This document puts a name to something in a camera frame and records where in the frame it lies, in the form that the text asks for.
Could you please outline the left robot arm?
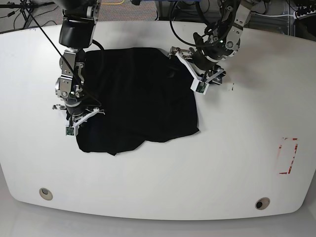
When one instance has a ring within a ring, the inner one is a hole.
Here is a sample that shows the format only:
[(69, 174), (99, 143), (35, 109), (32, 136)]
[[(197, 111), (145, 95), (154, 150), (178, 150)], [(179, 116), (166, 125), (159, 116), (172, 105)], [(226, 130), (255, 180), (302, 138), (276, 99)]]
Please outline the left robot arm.
[(204, 35), (193, 34), (196, 51), (192, 62), (203, 71), (208, 71), (221, 60), (232, 57), (240, 47), (240, 37), (243, 27), (250, 15), (255, 0), (224, 0), (220, 6), (220, 20), (206, 24)]

